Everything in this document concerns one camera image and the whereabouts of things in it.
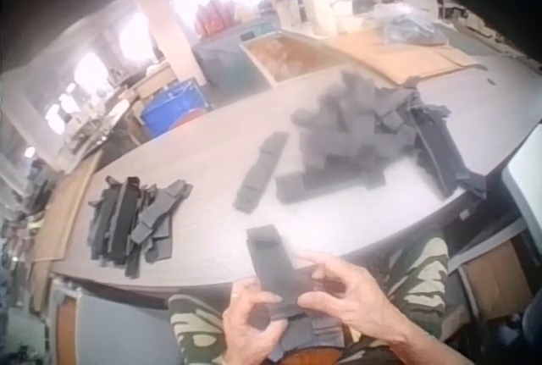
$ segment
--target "plastic bag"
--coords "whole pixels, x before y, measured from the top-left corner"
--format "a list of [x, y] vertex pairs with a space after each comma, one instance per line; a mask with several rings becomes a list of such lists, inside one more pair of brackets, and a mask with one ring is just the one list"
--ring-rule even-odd
[[435, 46], [448, 43], [431, 15], [404, 3], [381, 5], [373, 11], [373, 18], [382, 27], [385, 44], [409, 43]]

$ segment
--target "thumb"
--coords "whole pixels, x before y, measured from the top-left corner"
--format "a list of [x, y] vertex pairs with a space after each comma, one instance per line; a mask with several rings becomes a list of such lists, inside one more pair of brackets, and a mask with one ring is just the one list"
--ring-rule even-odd
[[297, 299], [297, 304], [319, 312], [325, 312], [331, 317], [340, 317], [343, 302], [324, 291], [309, 291]]
[[288, 327], [288, 320], [272, 321], [261, 333], [261, 341], [265, 342], [266, 346], [276, 346], [279, 343], [280, 337], [286, 331], [286, 327]]

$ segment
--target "workbench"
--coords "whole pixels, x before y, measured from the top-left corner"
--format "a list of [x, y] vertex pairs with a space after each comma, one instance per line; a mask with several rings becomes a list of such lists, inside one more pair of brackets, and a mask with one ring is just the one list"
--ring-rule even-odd
[[[487, 53], [475, 58], [487, 70], [465, 69], [431, 78], [418, 89], [425, 102], [451, 110], [448, 127], [467, 167], [487, 176], [542, 118], [542, 77], [512, 58]], [[274, 175], [301, 168], [299, 129], [290, 116], [299, 107], [315, 109], [318, 96], [340, 81], [342, 69], [351, 67], [285, 81], [159, 136], [95, 173], [66, 257], [53, 264], [53, 271], [129, 290], [223, 284], [253, 274], [246, 248], [246, 230], [252, 227], [275, 225], [293, 252], [316, 249], [345, 256], [468, 207], [462, 205], [468, 199], [463, 190], [443, 198], [434, 179], [407, 156], [386, 168], [387, 185], [375, 190], [353, 186], [282, 205], [272, 180], [252, 214], [232, 207], [246, 171], [257, 160], [258, 147], [272, 132], [290, 132]], [[368, 70], [359, 70], [378, 86], [389, 85]], [[194, 185], [173, 217], [172, 258], [153, 265], [141, 261], [138, 279], [127, 279], [124, 270], [101, 267], [90, 259], [86, 237], [92, 210], [86, 204], [99, 198], [108, 175], [121, 181], [136, 175], [148, 185], [166, 186], [176, 179]]]

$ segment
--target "gray table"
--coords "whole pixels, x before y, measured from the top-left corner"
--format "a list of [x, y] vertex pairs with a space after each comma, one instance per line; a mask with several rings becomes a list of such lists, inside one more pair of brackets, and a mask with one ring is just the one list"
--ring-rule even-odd
[[[467, 166], [487, 175], [542, 117], [542, 78], [510, 58], [477, 58], [488, 71], [468, 69], [433, 78], [421, 83], [419, 90], [424, 101], [450, 108], [448, 125]], [[135, 290], [220, 284], [253, 274], [245, 243], [248, 228], [274, 224], [292, 251], [310, 248], [345, 255], [398, 235], [449, 207], [463, 191], [444, 199], [434, 180], [413, 159], [404, 157], [385, 170], [387, 185], [373, 191], [352, 187], [284, 206], [276, 199], [272, 182], [253, 214], [232, 208], [244, 174], [270, 132], [291, 132], [275, 173], [301, 167], [298, 129], [290, 115], [298, 107], [315, 108], [326, 87], [340, 80], [340, 69], [291, 80], [212, 112], [97, 172], [76, 219], [67, 256], [53, 270]], [[143, 262], [139, 279], [127, 279], [123, 270], [102, 268], [89, 258], [86, 235], [91, 209], [86, 203], [99, 197], [108, 175], [118, 180], [137, 175], [141, 183], [159, 186], [183, 178], [194, 185], [190, 198], [174, 215], [173, 257], [153, 265]]]

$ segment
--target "hand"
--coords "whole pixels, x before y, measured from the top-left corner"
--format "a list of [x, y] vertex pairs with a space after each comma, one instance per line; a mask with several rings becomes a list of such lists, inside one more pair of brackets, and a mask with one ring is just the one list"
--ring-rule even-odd
[[257, 304], [272, 304], [281, 300], [273, 293], [262, 291], [256, 278], [233, 284], [230, 306], [223, 316], [226, 365], [259, 365], [269, 355], [285, 332], [288, 322], [272, 321], [264, 331], [260, 331], [248, 323], [248, 317]]
[[376, 280], [365, 269], [352, 265], [324, 252], [307, 252], [303, 256], [317, 268], [313, 279], [339, 279], [346, 287], [341, 298], [324, 291], [311, 291], [301, 295], [301, 307], [325, 312], [365, 335], [391, 342], [403, 315], [390, 303]]

